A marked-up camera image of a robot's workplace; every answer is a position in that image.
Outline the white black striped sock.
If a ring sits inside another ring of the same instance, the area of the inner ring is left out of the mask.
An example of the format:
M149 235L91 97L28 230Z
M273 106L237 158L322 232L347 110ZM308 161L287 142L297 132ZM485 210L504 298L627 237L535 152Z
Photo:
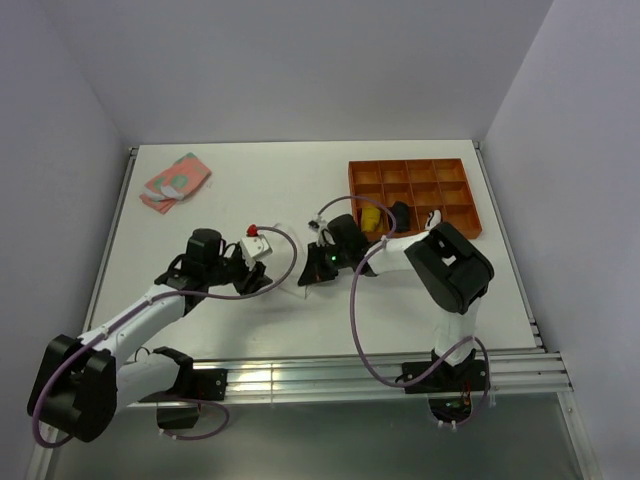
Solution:
M428 214L427 220L425 221L424 228L426 231L430 231L436 226L438 226L441 222L442 222L441 211L438 209L433 210Z

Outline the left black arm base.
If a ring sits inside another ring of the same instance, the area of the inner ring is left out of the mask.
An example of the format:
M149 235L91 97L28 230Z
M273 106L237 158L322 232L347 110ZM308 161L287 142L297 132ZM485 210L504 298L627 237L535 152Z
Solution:
M146 359L170 359L178 366L176 380L173 386L165 391L154 393L147 397L149 401L180 401L186 407L157 407L156 423L161 435L173 440L196 441L214 437L221 433L229 424L230 412L221 404L225 399L228 385L229 370L222 367L196 369L194 360L189 355L169 347L159 347L149 350L140 347L148 353ZM213 431L201 434L187 435L182 430L193 429L205 408L211 407L222 413L221 424Z

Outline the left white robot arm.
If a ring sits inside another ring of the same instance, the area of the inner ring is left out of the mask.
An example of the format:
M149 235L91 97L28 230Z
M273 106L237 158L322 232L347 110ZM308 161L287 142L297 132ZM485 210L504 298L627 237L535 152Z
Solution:
M95 440L123 408L149 396L183 399L195 386L194 361L182 352L158 347L141 362L138 349L174 322L185 318L211 288L231 284L235 299L274 288L262 258L272 252L265 228L252 225L225 252L213 229L196 229L153 285L133 305L103 325L72 338L61 334L46 347L27 404L32 434L53 447L40 430L47 424L85 443Z

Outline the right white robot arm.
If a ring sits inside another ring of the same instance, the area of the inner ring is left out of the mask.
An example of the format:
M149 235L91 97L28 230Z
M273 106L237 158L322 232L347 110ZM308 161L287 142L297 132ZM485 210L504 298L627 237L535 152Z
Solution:
M297 285L308 287L337 278L343 269L357 277L413 272L443 311L432 353L435 383L452 390L468 374L464 361L474 347L477 310L494 278L491 262L452 224L432 221L422 233L371 242L353 216L310 222L318 239L307 246L307 260Z

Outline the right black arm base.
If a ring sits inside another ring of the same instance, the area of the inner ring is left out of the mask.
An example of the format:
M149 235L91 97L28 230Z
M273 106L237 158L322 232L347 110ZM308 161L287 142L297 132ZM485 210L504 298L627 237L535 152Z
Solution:
M428 401L437 421L451 427L468 420L474 412L472 395L481 393L480 401L487 401L491 387L489 364L476 358L476 349L458 365L443 362L420 383L405 387L406 394L444 394Z

